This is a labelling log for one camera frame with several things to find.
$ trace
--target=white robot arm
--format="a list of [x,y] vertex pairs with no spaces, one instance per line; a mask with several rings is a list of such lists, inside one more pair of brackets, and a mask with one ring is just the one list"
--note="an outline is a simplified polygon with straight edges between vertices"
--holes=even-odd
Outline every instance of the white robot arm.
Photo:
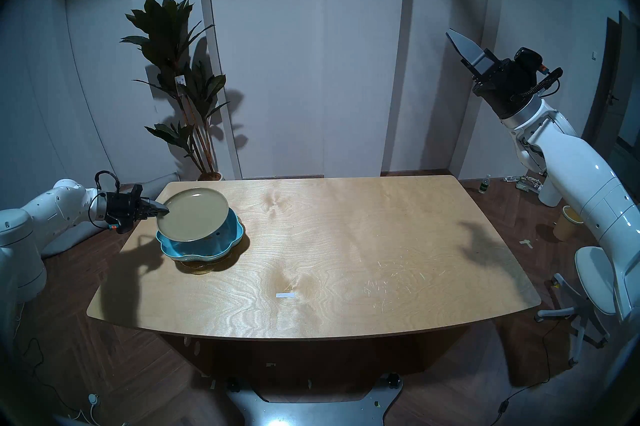
[[45,286],[47,272],[40,252],[53,239],[83,221],[106,221],[105,229],[126,233],[136,220],[168,213],[164,205],[141,197],[139,184],[120,193],[113,174],[116,191],[101,190],[103,173],[111,174],[96,174],[96,188],[61,179],[21,209],[0,211],[0,334],[7,348],[15,305],[33,299]]
[[[526,48],[513,61],[500,61],[452,29],[447,37],[474,75],[473,92],[489,103],[510,132],[520,162],[534,172],[546,171],[543,189],[551,180],[600,242],[614,270],[618,317],[626,320],[634,309],[640,310],[640,290],[626,286],[627,274],[640,262],[640,212],[607,162],[543,100],[562,70],[550,73],[542,57]],[[546,75],[540,83],[536,72]]]

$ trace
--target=table top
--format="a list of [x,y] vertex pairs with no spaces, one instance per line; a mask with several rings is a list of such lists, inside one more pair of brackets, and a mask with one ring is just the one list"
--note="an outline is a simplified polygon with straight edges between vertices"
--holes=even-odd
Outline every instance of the table top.
[[[212,338],[335,339],[427,331],[540,303],[452,176],[171,182],[222,192],[246,235],[214,271],[165,257],[141,221],[87,315]],[[277,294],[293,293],[289,297]]]

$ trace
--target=paper cup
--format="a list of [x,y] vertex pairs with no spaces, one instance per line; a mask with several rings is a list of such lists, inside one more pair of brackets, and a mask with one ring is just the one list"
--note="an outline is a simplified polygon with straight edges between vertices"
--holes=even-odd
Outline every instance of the paper cup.
[[561,242],[569,240],[576,232],[578,227],[584,224],[584,221],[578,216],[569,205],[562,208],[562,214],[558,218],[558,222],[554,227],[554,236]]

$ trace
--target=potted plant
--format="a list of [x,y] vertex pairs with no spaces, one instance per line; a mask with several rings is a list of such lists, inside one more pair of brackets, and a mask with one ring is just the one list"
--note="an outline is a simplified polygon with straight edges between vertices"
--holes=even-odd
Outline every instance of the potted plant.
[[202,62],[194,69],[189,67],[189,46],[213,26],[193,35],[200,21],[187,31],[192,8],[189,0],[180,3],[163,0],[162,5],[155,0],[146,0],[144,10],[132,10],[133,14],[126,14],[126,17],[148,36],[124,37],[121,43],[137,45],[145,59],[160,70],[157,85],[141,79],[133,81],[162,90],[178,103],[182,112],[184,124],[155,124],[153,128],[145,126],[146,129],[170,145],[184,149],[185,157],[190,157],[200,171],[199,181],[218,180],[222,175],[217,170],[210,118],[228,103],[216,105],[217,93],[227,79],[224,74],[207,77]]

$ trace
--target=beige plate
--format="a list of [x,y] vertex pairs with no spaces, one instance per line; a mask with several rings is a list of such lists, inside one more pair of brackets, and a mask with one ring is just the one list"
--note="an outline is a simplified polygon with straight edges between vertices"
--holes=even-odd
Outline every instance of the beige plate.
[[229,204],[211,188],[190,188],[170,197],[169,213],[158,217],[158,231],[174,242],[193,242],[209,236],[225,222]]

